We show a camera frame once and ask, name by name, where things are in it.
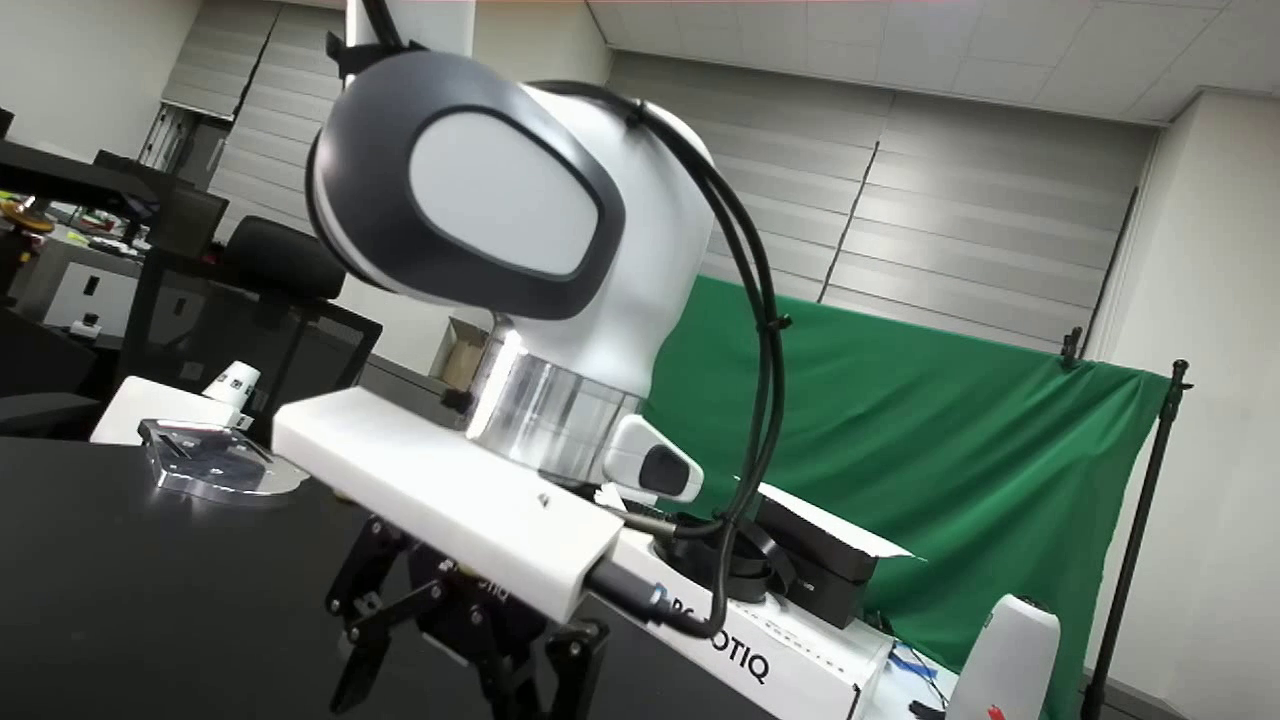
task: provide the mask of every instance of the white wall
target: white wall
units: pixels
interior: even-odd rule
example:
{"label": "white wall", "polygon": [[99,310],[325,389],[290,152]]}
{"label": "white wall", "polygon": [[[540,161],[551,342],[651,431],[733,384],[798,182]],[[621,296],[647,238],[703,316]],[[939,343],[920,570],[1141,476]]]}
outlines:
{"label": "white wall", "polygon": [[583,0],[479,0],[478,57],[516,82],[607,82],[614,54]]}
{"label": "white wall", "polygon": [[1115,679],[1280,713],[1280,100],[1205,97],[1159,144],[1094,355],[1192,361]]}
{"label": "white wall", "polygon": [[6,0],[0,107],[11,139],[138,156],[202,0]]}

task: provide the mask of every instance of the lab room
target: lab room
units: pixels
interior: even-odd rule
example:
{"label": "lab room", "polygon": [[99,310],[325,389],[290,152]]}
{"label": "lab room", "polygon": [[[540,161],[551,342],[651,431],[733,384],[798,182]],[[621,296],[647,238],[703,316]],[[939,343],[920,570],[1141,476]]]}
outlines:
{"label": "lab room", "polygon": [[0,29],[0,717],[1280,717],[1275,0]]}

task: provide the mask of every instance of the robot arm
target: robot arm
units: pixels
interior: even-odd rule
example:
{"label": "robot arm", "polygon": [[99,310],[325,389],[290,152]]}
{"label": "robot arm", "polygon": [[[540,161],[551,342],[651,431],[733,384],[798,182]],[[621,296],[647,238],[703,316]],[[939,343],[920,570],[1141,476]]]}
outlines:
{"label": "robot arm", "polygon": [[[782,437],[782,316],[759,238],[668,111],[579,86],[514,86],[411,48],[417,5],[347,0],[344,97],[315,136],[315,232],[366,280],[493,310],[499,337],[464,431],[332,397],[278,417],[278,449],[417,546],[565,626],[583,587],[681,635],[724,635],[729,562]],[[759,329],[757,420],[724,519],[676,528],[583,483],[692,497],[699,470],[635,417],[722,225]],[[717,536],[709,601],[635,572],[624,519]]]}

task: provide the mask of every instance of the white base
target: white base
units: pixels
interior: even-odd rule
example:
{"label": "white base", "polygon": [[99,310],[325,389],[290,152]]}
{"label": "white base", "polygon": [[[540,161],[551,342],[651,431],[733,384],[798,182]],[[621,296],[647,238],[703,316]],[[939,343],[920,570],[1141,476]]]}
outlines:
{"label": "white base", "polygon": [[366,389],[278,413],[278,452],[568,626],[621,518]]}
{"label": "white base", "polygon": [[[651,556],[651,540],[624,531],[607,507],[359,389],[282,409],[278,452],[548,621],[572,621],[583,577],[605,556],[663,583],[687,613],[709,613],[709,592]],[[729,604],[717,642],[647,632],[784,720],[868,717],[894,647],[865,626],[836,632],[782,601]]]}

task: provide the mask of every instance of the silver cylinder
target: silver cylinder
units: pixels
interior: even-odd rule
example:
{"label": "silver cylinder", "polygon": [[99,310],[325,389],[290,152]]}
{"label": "silver cylinder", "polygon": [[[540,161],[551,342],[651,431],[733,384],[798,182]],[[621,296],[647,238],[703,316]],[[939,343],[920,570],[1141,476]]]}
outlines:
{"label": "silver cylinder", "polygon": [[579,483],[596,479],[601,452],[630,413],[635,397],[532,355],[522,331],[506,329],[485,351],[464,437],[558,483]]}

